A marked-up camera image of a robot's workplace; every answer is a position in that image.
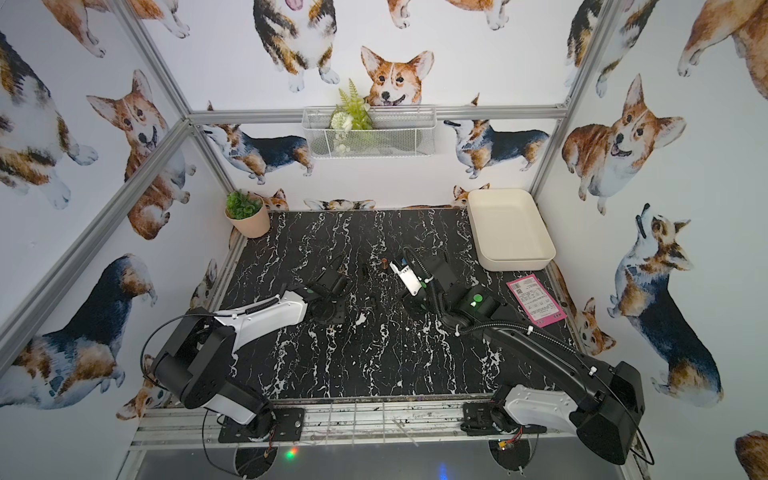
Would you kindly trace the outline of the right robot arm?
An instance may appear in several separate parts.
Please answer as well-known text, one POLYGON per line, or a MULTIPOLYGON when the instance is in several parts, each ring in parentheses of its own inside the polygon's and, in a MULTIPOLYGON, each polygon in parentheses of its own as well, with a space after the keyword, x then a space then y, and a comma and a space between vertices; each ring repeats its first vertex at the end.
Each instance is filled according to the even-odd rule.
POLYGON ((388 267, 404 286, 401 300, 410 313, 434 314, 454 336, 486 340, 554 383, 552 390, 502 388, 492 416, 498 430, 516 425, 567 432, 601 459, 626 463, 645 412, 635 367, 611 365, 568 346, 484 285, 460 280, 443 255, 423 260, 405 247, 388 267))

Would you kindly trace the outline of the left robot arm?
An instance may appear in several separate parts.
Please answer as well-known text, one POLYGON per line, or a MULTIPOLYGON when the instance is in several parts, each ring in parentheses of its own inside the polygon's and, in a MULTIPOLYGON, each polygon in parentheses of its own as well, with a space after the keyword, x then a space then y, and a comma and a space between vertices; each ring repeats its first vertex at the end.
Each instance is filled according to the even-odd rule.
POLYGON ((235 379, 237 351, 248 343, 305 320, 321 325, 345 321, 348 277, 337 256, 320 275, 271 297, 218 312, 190 309, 155 356, 148 374, 187 409, 204 408, 246 428, 257 439, 270 435, 277 419, 259 390, 235 379))

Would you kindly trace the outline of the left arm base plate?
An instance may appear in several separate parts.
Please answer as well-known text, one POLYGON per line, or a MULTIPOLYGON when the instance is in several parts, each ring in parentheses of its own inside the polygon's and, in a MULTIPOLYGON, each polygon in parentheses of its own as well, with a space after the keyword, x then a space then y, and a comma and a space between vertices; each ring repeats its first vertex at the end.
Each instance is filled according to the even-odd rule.
POLYGON ((260 413, 247 425, 226 418, 218 442, 297 442, 302 436, 305 414, 304 408, 276 408, 260 413))

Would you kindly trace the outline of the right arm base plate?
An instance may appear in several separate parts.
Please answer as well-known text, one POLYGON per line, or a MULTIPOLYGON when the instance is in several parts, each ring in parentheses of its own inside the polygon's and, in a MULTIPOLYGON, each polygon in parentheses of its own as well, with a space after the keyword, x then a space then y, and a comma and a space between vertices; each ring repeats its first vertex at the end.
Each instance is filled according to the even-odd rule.
POLYGON ((464 403, 460 429, 468 436, 543 434, 547 429, 539 425, 523 425, 500 406, 486 403, 464 403))

